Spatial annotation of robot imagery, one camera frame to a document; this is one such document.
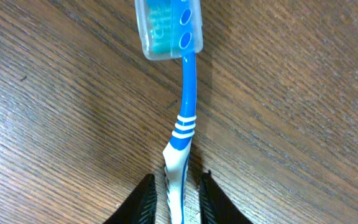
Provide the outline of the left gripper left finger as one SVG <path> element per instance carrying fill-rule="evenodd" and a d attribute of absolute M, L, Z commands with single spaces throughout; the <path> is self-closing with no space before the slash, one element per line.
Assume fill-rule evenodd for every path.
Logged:
<path fill-rule="evenodd" d="M 155 224 L 155 176 L 146 174 L 121 206 L 103 224 Z"/>

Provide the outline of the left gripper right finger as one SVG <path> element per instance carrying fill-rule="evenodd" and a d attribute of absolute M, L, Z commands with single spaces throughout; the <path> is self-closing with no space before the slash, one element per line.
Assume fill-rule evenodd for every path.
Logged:
<path fill-rule="evenodd" d="M 211 171 L 200 177 L 199 201 L 202 224 L 252 224 L 213 179 Z"/>

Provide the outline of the blue white toothbrush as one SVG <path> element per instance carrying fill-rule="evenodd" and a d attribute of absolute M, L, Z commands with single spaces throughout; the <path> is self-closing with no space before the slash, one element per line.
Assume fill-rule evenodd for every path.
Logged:
<path fill-rule="evenodd" d="M 182 95 L 172 136 L 163 150 L 171 223 L 185 222 L 185 185 L 196 127 L 196 54 L 203 49 L 199 0 L 135 0 L 139 37 L 149 60 L 182 60 Z"/>

